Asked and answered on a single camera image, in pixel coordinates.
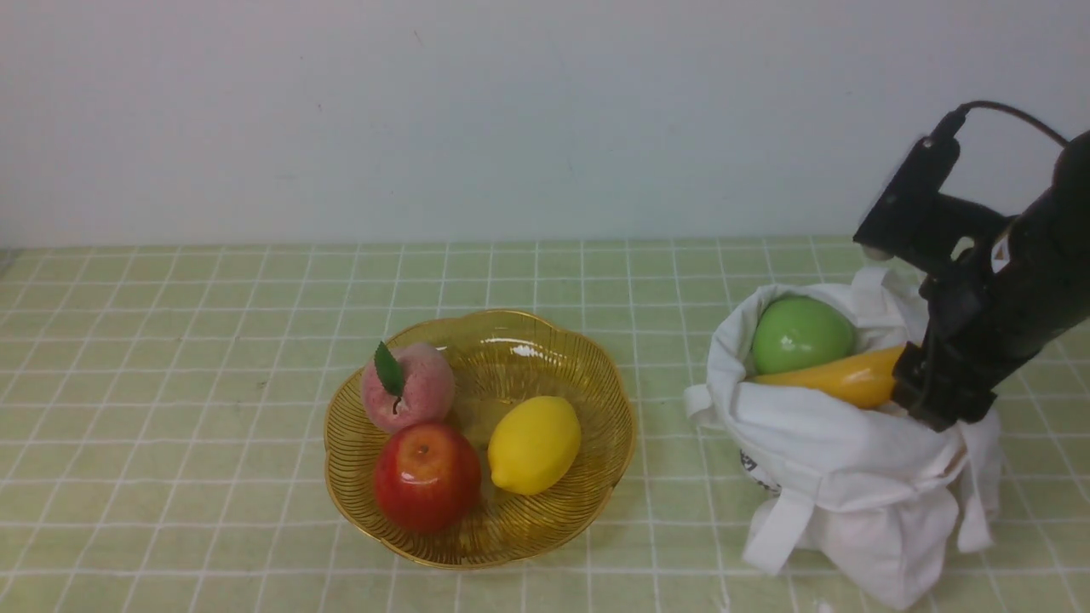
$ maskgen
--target yellow lemon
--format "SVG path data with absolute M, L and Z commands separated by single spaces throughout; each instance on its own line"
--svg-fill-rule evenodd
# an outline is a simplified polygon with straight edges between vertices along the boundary
M 564 398 L 537 396 L 511 409 L 488 441 L 492 482 L 532 496 L 571 468 L 581 437 L 576 409 Z

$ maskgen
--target fruit bowl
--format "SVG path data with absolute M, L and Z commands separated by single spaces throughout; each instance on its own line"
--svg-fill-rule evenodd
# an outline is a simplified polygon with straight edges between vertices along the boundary
M 408 560 L 440 568 L 487 568 L 548 553 L 579 536 L 605 508 L 635 449 L 635 414 L 617 368 L 594 341 L 518 311 L 482 311 L 433 320 L 390 339 L 391 348 L 428 342 L 455 372 L 447 423 L 473 444 L 484 471 L 482 503 L 435 534 L 407 532 L 378 509 L 375 464 L 389 435 L 367 419 L 361 368 L 326 413 L 326 483 L 334 504 L 364 534 Z M 516 405 L 561 396 L 582 430 L 579 455 L 555 485 L 534 496 L 492 486 L 486 449 L 493 429 Z

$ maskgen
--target green apple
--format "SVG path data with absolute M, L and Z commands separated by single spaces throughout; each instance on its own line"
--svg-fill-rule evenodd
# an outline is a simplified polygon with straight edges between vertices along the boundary
M 851 354 L 856 330 L 828 304 L 806 297 L 776 300 L 753 334 L 753 366 L 776 374 L 834 362 Z

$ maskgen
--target white wall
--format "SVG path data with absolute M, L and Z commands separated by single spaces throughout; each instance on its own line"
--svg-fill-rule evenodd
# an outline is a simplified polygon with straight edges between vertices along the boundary
M 0 244 L 850 233 L 979 97 L 1090 128 L 1090 2 L 12 0 Z M 1057 154 L 961 141 L 1008 213 Z

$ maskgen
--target canvas bag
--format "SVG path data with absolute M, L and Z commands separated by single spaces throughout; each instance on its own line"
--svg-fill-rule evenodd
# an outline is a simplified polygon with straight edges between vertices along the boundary
M 719 325 L 707 382 L 686 389 L 686 410 L 726 430 L 778 492 L 754 514 L 742 557 L 776 575 L 796 548 L 820 550 L 873 598 L 908 609 L 942 574 L 959 502 L 958 549 L 992 544 L 998 417 L 938 433 L 894 405 L 863 411 L 814 389 L 746 382 L 756 323 L 786 296 L 836 308 L 858 330 L 857 353 L 919 344 L 927 329 L 925 302 L 882 267 L 861 269 L 850 286 L 762 287 Z M 960 501 L 946 488 L 959 476 Z

